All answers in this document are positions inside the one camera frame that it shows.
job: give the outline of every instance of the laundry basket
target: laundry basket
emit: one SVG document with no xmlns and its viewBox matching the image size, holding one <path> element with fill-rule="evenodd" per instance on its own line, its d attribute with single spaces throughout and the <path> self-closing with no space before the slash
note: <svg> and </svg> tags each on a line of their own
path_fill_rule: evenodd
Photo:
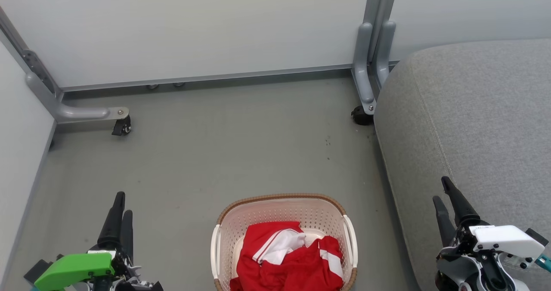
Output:
<svg viewBox="0 0 551 291">
<path fill-rule="evenodd" d="M 214 227 L 210 241 L 210 267 L 217 291 L 230 291 L 237 277 L 236 266 L 247 227 L 262 222 L 299 221 L 306 244 L 330 235 L 339 242 L 343 254 L 344 287 L 356 280 L 358 243 L 350 218 L 334 199 L 320 194 L 277 194 L 242 199 L 230 204 Z"/>
</svg>

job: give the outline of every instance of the gray fabric upholstery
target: gray fabric upholstery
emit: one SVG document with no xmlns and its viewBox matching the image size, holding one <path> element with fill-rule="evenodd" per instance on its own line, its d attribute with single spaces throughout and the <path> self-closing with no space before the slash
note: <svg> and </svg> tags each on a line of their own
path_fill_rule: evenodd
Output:
<svg viewBox="0 0 551 291">
<path fill-rule="evenodd" d="M 375 128 L 423 291 L 436 290 L 441 248 L 433 195 L 453 219 L 443 175 L 484 220 L 531 227 L 551 240 L 551 40 L 452 44 L 412 54 L 388 77 Z M 505 266 L 531 291 L 551 288 L 551 274 L 535 265 Z"/>
</svg>

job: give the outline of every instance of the caster wheel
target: caster wheel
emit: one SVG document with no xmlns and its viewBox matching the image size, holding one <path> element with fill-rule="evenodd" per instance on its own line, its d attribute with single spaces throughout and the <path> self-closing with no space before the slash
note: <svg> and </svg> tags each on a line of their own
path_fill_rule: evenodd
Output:
<svg viewBox="0 0 551 291">
<path fill-rule="evenodd" d="M 130 124 L 130 116 L 128 116 L 115 122 L 115 126 L 113 127 L 113 132 L 111 133 L 111 135 L 124 136 L 130 133 L 131 130 L 132 125 Z"/>
<path fill-rule="evenodd" d="M 372 125 L 373 124 L 373 115 L 368 115 L 364 111 L 364 107 L 362 105 L 354 108 L 352 110 L 352 120 L 356 122 L 358 125 Z"/>
</svg>

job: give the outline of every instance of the red clothing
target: red clothing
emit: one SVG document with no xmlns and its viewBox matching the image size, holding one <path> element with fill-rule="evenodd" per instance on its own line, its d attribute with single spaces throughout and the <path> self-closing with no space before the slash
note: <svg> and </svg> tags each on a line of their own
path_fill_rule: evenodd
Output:
<svg viewBox="0 0 551 291">
<path fill-rule="evenodd" d="M 232 291 L 338 291 L 343 287 L 342 254 L 331 236 L 304 246 L 298 222 L 249 226 Z"/>
</svg>

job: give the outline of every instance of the sofa seam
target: sofa seam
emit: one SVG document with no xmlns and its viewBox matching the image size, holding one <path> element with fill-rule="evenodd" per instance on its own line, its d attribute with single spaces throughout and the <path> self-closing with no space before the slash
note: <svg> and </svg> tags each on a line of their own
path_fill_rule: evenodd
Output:
<svg viewBox="0 0 551 291">
<path fill-rule="evenodd" d="M 376 126 L 375 123 L 374 123 L 374 126 L 375 126 L 375 132 L 377 132 L 377 126 Z M 411 249 L 410 249 L 408 238 L 406 236 L 406 233 L 404 232 L 403 219 L 402 219 L 402 215 L 400 214 L 400 211 L 398 210 L 398 205 L 397 205 L 398 200 L 396 199 L 396 194 L 394 193 L 394 188 L 393 188 L 393 185 L 392 185 L 392 179 L 391 179 L 391 176 L 388 175 L 388 168 L 386 167 L 387 163 L 386 163 L 386 157 L 384 155 L 382 142 L 378 142 L 378 145 L 379 145 L 379 148 L 381 150 L 384 169 L 386 169 L 388 185 L 390 186 L 390 192 L 391 192 L 391 195 L 392 195 L 392 199 L 394 200 L 394 206 L 396 207 L 396 214 L 398 215 L 398 222 L 400 223 L 400 228 L 401 228 L 401 231 L 402 231 L 402 238 L 404 240 L 404 244 L 406 245 L 406 252 L 407 252 L 408 257 L 409 257 L 409 260 L 408 260 L 409 265 L 411 265 L 411 269 L 413 271 L 413 276 L 415 277 L 415 282 L 417 283 L 417 286 L 419 286 L 419 289 L 421 289 L 421 284 L 419 283 L 419 280 L 417 279 L 417 277 L 419 276 L 419 273 L 417 272 L 417 270 L 413 266 L 413 255 L 412 255 L 412 252 L 411 252 Z"/>
<path fill-rule="evenodd" d="M 455 181 L 455 178 L 453 177 L 453 172 L 451 171 L 451 166 L 449 165 L 449 162 L 446 157 L 446 153 L 443 150 L 442 142 L 440 141 L 440 137 L 438 136 L 438 131 L 436 130 L 436 127 L 434 125 L 433 117 L 430 115 L 429 110 L 427 108 L 427 103 L 425 102 L 425 98 L 423 98 L 423 95 L 421 94 L 421 89 L 419 89 L 419 85 L 417 85 L 417 78 L 415 77 L 415 72 L 413 71 L 411 64 L 408 64 L 408 69 L 412 74 L 413 85 L 415 85 L 415 90 L 417 91 L 417 94 L 419 94 L 419 98 L 421 99 L 421 105 L 423 107 L 423 111 L 429 118 L 430 132 L 433 135 L 433 140 L 435 141 L 436 146 L 440 152 L 440 159 L 442 161 L 442 164 L 447 169 L 451 179 Z"/>
</svg>

